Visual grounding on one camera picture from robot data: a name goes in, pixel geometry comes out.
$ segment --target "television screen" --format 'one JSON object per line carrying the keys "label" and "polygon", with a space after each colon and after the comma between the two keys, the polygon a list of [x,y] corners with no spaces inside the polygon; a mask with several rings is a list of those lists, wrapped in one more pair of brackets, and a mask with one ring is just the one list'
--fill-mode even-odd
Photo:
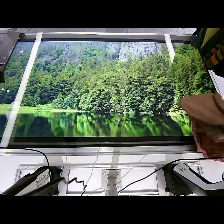
{"label": "television screen", "polygon": [[[14,137],[191,136],[181,97],[214,92],[198,50],[147,41],[42,41]],[[0,84],[0,135],[33,42],[18,42]]]}

